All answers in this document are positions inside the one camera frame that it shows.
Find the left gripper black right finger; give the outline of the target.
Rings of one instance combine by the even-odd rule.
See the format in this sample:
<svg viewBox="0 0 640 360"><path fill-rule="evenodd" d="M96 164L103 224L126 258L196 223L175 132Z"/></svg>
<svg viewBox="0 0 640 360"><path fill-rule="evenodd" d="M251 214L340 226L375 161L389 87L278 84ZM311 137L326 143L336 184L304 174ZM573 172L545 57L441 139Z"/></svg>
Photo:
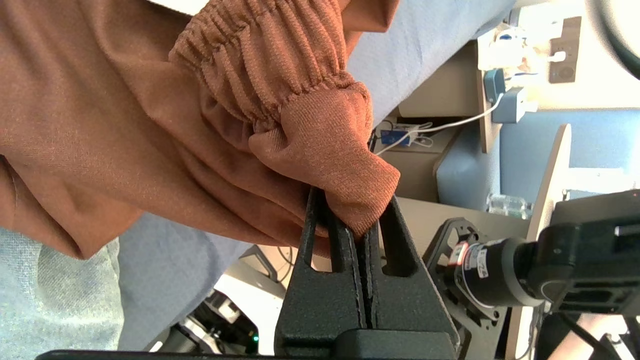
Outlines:
<svg viewBox="0 0 640 360"><path fill-rule="evenodd" d="M460 337L430 278L397 198L358 245L365 323L361 358L456 358Z"/></svg>

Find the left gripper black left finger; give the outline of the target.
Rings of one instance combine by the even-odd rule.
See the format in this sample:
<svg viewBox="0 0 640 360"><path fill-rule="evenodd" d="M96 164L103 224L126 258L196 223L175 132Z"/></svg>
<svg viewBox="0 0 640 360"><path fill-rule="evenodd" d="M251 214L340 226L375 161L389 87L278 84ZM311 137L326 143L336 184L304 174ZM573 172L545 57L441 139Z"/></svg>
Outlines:
<svg viewBox="0 0 640 360"><path fill-rule="evenodd" d="M313 268L316 230L328 232L329 272ZM324 191L311 189L297 257L274 331L279 358L329 358L342 333L366 326L354 235L333 214Z"/></svg>

